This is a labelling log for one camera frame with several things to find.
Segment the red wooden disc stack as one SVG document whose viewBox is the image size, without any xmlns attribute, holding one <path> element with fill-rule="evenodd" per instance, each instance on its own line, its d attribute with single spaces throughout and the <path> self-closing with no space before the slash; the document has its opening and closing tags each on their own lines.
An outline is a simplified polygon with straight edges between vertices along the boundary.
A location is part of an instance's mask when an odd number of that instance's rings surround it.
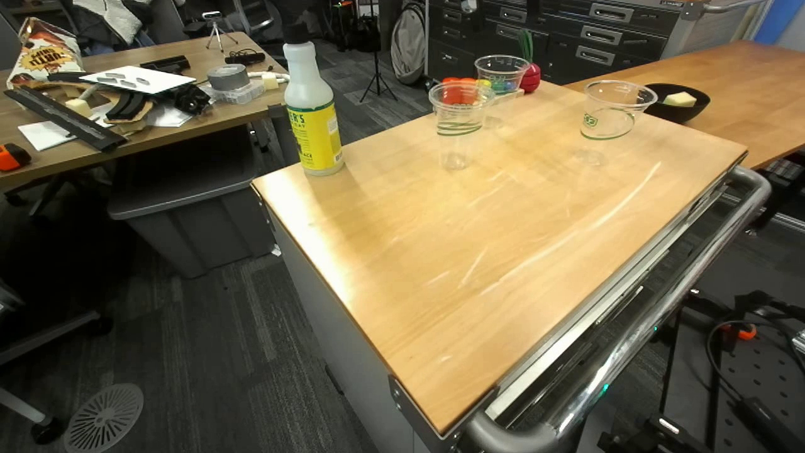
<svg viewBox="0 0 805 453">
<path fill-rule="evenodd" d="M 444 102 L 448 106 L 466 106 L 468 104 L 468 80 L 466 78 L 445 78 L 440 83 L 444 88 Z"/>
</svg>

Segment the spray bottle yellow label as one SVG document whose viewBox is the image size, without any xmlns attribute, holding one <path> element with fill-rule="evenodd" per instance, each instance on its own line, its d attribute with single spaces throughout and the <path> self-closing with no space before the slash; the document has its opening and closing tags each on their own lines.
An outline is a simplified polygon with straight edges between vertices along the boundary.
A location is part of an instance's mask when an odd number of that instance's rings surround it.
<svg viewBox="0 0 805 453">
<path fill-rule="evenodd" d="M 324 83 L 313 44 L 285 45 L 290 83 L 285 106 L 299 146 L 299 165 L 313 177 L 343 168 L 343 141 L 334 94 Z"/>
</svg>

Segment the grey tool cart body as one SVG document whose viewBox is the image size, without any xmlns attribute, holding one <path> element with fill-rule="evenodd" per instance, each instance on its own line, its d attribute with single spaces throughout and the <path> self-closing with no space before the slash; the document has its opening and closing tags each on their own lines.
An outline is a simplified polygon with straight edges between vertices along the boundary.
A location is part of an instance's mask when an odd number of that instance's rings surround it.
<svg viewBox="0 0 805 453">
<path fill-rule="evenodd" d="M 307 206 L 270 201 L 268 215 L 328 374 L 378 453 L 455 453 L 458 438 L 431 429 L 365 330 L 378 297 L 361 250 Z"/>
</svg>

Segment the red apple-shaped wooden toy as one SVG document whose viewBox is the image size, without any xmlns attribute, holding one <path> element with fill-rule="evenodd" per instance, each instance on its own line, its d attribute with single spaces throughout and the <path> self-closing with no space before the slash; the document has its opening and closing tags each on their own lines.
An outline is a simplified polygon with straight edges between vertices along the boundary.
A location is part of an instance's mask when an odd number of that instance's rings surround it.
<svg viewBox="0 0 805 453">
<path fill-rule="evenodd" d="M 524 78 L 522 78 L 522 90 L 534 94 L 541 87 L 541 65 L 529 63 Z"/>
</svg>

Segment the green leaf toy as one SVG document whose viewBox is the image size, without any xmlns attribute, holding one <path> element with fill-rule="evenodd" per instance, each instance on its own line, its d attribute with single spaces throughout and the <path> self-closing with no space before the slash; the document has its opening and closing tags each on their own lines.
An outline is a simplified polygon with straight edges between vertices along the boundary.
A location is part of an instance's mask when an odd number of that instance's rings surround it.
<svg viewBox="0 0 805 453">
<path fill-rule="evenodd" d="M 532 31 L 522 31 L 522 56 L 534 63 L 536 44 Z"/>
</svg>

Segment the grey tape roll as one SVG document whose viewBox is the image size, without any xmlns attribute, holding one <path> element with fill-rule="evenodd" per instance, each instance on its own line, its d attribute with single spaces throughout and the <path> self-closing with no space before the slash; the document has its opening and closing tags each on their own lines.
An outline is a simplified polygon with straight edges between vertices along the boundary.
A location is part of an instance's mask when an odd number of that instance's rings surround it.
<svg viewBox="0 0 805 453">
<path fill-rule="evenodd" d="M 250 83 L 246 69 L 241 63 L 224 63 L 215 69 L 206 80 L 215 90 L 236 90 Z"/>
</svg>

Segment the clear plastic cup green logo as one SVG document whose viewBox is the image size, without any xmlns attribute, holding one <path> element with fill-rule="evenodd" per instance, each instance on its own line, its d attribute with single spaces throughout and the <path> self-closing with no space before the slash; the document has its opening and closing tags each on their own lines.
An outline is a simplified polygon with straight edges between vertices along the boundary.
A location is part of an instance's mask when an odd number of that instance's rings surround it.
<svg viewBox="0 0 805 453">
<path fill-rule="evenodd" d="M 593 80 L 585 88 L 582 136 L 612 141 L 627 136 L 660 97 L 631 80 Z"/>
</svg>

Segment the white paper sheet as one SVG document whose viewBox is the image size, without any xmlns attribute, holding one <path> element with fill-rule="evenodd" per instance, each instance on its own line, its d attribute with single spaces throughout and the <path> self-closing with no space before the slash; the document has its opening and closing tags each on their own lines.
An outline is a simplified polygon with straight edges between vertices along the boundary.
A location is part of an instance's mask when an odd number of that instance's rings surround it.
<svg viewBox="0 0 805 453">
<path fill-rule="evenodd" d="M 87 80 L 95 87 L 155 97 L 191 83 L 191 75 L 151 70 L 142 65 L 119 65 L 99 74 L 87 74 Z"/>
</svg>

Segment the black plate with food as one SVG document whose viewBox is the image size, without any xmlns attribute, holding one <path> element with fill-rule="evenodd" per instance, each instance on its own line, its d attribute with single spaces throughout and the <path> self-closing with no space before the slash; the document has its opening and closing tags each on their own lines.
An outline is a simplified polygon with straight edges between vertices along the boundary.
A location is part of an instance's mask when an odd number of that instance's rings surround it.
<svg viewBox="0 0 805 453">
<path fill-rule="evenodd" d="M 710 106 L 710 97 L 690 87 L 653 83 L 653 90 L 656 102 L 649 106 L 649 114 L 675 124 L 688 124 Z"/>
</svg>

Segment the brown office desk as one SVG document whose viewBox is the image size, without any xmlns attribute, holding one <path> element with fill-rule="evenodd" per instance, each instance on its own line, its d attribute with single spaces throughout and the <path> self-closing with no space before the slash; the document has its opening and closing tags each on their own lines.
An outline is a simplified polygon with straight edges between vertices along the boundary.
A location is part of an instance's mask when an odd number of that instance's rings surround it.
<svg viewBox="0 0 805 453">
<path fill-rule="evenodd" d="M 285 78 L 285 69 L 268 56 L 246 70 L 240 102 L 205 90 L 206 75 L 224 65 L 224 49 L 206 38 L 132 49 L 84 58 L 84 74 L 65 80 L 56 74 L 0 94 L 0 143 L 24 150 L 29 161 L 0 173 L 0 189 L 99 167 L 158 146 L 246 127 L 285 104 L 285 87 L 268 87 L 265 74 Z M 191 83 L 165 94 L 136 94 L 87 80 L 119 65 L 191 75 Z"/>
</svg>

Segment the snack chip bag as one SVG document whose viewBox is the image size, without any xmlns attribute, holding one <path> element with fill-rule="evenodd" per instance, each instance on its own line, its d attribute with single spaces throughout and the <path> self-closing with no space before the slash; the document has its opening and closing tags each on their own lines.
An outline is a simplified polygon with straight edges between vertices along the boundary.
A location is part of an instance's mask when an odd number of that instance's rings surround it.
<svg viewBox="0 0 805 453">
<path fill-rule="evenodd" d="M 19 28 L 20 54 L 6 80 L 9 88 L 45 80 L 50 74 L 80 74 L 80 49 L 74 33 L 43 19 L 26 19 Z"/>
</svg>

